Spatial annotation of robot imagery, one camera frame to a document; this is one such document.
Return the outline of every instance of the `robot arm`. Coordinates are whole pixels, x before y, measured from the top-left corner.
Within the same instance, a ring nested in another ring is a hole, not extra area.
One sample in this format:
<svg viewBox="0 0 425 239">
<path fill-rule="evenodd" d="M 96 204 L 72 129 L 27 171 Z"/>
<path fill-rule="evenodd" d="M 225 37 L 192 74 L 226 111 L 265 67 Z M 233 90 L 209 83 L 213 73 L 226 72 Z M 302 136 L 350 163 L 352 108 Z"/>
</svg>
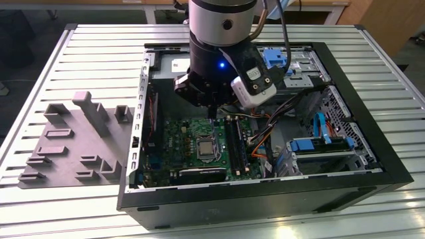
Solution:
<svg viewBox="0 0 425 239">
<path fill-rule="evenodd" d="M 250 41 L 256 0 L 190 0 L 190 68 L 174 79 L 174 92 L 194 106 L 209 108 L 209 118 L 224 104 L 240 101 L 245 108 L 262 104 L 274 94 L 274 77 L 282 69 L 266 68 Z"/>
</svg>

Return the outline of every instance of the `wooden table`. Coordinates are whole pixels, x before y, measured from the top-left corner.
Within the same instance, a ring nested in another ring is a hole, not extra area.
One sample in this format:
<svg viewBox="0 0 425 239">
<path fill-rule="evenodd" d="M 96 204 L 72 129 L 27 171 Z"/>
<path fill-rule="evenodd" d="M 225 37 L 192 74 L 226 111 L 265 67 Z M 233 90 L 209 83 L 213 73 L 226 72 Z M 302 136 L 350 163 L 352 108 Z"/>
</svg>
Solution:
<svg viewBox="0 0 425 239">
<path fill-rule="evenodd" d="M 156 24 L 154 11 L 173 10 L 172 0 L 0 0 L 0 9 L 21 10 L 144 10 L 148 24 Z M 350 0 L 301 0 L 302 11 L 328 12 L 325 25 L 336 25 Z M 300 10 L 298 0 L 286 11 Z"/>
</svg>

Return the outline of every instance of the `wooden cabinet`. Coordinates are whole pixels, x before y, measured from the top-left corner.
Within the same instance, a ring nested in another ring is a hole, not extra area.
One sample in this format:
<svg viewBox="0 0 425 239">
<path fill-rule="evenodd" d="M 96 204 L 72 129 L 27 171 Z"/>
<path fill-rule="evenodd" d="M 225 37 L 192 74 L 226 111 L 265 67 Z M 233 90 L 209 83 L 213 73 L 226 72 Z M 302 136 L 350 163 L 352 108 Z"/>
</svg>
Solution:
<svg viewBox="0 0 425 239">
<path fill-rule="evenodd" d="M 425 0 L 353 0 L 338 20 L 361 24 L 389 56 L 396 56 L 425 23 Z"/>
</svg>

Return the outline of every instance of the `open computer tower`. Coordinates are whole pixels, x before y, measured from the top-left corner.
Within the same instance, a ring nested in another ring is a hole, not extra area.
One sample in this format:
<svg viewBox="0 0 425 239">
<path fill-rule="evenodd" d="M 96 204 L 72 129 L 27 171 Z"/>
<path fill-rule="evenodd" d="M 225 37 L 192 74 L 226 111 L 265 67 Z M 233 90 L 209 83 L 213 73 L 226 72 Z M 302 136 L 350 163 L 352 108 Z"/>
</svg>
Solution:
<svg viewBox="0 0 425 239">
<path fill-rule="evenodd" d="M 249 139 L 266 118 L 225 106 L 209 120 L 205 108 L 174 94 L 188 46 L 145 47 L 117 209 L 146 229 L 337 211 L 413 182 L 325 43 L 290 44 L 290 76 L 257 109 L 265 115 L 302 89 L 329 83 L 280 118 L 272 162 L 250 156 Z M 268 64 L 270 53 L 285 55 L 278 44 L 257 48 Z M 317 116 L 330 144 L 317 134 Z"/>
</svg>

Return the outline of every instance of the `orange wire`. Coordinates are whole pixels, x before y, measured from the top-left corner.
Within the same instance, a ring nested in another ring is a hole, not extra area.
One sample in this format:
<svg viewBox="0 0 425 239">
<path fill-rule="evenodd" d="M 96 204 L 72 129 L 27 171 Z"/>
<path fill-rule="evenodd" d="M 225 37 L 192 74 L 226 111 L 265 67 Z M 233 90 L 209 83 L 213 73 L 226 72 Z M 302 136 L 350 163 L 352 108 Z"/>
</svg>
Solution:
<svg viewBox="0 0 425 239">
<path fill-rule="evenodd" d="M 257 114 L 254 113 L 253 108 L 250 108 L 250 115 L 252 115 L 252 116 L 261 116 L 261 115 L 257 115 Z"/>
<path fill-rule="evenodd" d="M 262 145 L 264 141 L 266 140 L 266 138 L 269 137 L 272 131 L 262 137 L 262 140 L 260 141 L 257 147 L 253 149 L 253 152 L 250 153 L 250 156 L 252 157 L 262 157 L 262 158 L 266 158 L 266 156 L 264 154 L 256 154 L 260 146 Z"/>
</svg>

